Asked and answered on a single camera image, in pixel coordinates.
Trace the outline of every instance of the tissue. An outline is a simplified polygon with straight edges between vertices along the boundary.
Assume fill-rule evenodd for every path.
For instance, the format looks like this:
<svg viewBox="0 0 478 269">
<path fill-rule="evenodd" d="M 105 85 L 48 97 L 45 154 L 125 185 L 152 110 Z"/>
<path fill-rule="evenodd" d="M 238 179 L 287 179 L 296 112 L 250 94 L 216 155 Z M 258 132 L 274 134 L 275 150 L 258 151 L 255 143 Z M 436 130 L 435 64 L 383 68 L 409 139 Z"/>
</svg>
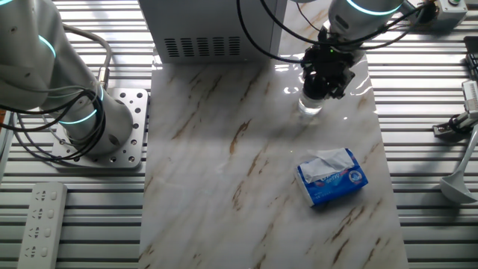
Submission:
<svg viewBox="0 0 478 269">
<path fill-rule="evenodd" d="M 348 149 L 317 152 L 317 158 L 295 169 L 296 180 L 310 206 L 327 202 L 364 187 L 367 177 Z"/>
</svg>

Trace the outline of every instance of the gray floor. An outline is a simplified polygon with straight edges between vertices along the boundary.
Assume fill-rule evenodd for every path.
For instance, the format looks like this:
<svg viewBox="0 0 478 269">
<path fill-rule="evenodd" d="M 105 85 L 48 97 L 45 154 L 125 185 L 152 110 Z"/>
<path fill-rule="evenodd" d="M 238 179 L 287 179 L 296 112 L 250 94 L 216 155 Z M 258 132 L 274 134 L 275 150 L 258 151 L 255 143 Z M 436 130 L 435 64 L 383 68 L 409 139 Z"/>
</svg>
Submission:
<svg viewBox="0 0 478 269">
<path fill-rule="evenodd" d="M 136 1 L 55 3 L 65 22 L 110 42 L 115 54 L 110 87 L 151 87 L 153 42 Z M 403 42 L 368 53 L 411 268 L 478 268 L 478 204 L 453 207 L 437 189 L 438 179 L 452 172 L 466 143 L 446 145 L 431 132 L 434 123 L 464 111 L 462 40 L 476 35 L 477 26 L 478 10 L 471 10 L 450 36 L 410 34 Z M 69 38 L 97 72 L 104 50 L 82 37 Z M 30 118 L 28 124 L 39 125 L 41 119 Z M 33 138 L 51 149 L 49 133 Z M 476 193 L 478 152 L 468 166 L 468 187 Z M 50 181 L 65 182 L 69 189 L 57 268 L 137 268 L 143 177 L 144 165 L 109 176 L 59 174 L 14 141 L 0 185 L 0 268 L 16 267 L 29 192 L 34 183 Z"/>
</svg>

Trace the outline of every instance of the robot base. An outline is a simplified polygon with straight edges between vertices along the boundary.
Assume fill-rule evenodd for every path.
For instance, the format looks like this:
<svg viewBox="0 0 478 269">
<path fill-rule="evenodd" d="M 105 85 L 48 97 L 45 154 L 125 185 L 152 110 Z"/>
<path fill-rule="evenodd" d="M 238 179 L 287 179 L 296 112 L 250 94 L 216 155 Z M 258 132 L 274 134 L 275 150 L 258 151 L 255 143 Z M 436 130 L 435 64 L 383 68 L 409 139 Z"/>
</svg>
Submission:
<svg viewBox="0 0 478 269">
<path fill-rule="evenodd" d="M 115 99 L 125 103 L 133 116 L 133 131 L 128 141 L 117 151 L 108 155 L 83 156 L 75 160 L 66 161 L 70 165 L 53 164 L 57 169 L 78 169 L 78 168 L 98 168 L 98 169 L 134 169 L 141 165 L 143 154 L 143 140 L 145 138 L 146 115 L 148 108 L 148 92 L 144 89 L 109 89 L 108 92 Z M 59 138 L 67 140 L 63 127 L 58 125 L 56 134 Z M 65 156 L 75 152 L 73 146 L 68 146 L 55 139 L 52 154 L 56 156 Z"/>
</svg>

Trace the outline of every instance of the tissue box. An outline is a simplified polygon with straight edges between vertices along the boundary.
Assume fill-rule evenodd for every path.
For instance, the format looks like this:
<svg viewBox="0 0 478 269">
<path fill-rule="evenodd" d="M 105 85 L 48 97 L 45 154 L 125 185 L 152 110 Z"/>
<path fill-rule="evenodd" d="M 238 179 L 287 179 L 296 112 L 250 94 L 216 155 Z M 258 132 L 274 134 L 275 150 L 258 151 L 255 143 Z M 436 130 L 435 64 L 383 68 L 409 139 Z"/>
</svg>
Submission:
<svg viewBox="0 0 478 269">
<path fill-rule="evenodd" d="M 345 194 L 357 191 L 368 183 L 364 171 L 360 168 L 352 152 L 348 149 L 346 151 L 355 166 L 334 173 L 326 178 L 307 183 L 300 165 L 296 168 L 295 176 L 297 182 L 310 206 L 342 197 Z"/>
</svg>

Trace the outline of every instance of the electrical outlet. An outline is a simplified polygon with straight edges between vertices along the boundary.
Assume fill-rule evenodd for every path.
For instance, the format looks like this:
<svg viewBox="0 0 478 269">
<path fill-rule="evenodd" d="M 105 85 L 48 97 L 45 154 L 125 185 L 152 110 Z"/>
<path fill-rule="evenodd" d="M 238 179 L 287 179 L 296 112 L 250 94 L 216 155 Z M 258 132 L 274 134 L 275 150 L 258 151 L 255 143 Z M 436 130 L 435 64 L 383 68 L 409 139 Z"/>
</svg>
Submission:
<svg viewBox="0 0 478 269">
<path fill-rule="evenodd" d="M 66 192 L 66 186 L 57 182 L 34 186 L 18 269 L 55 269 Z"/>
</svg>

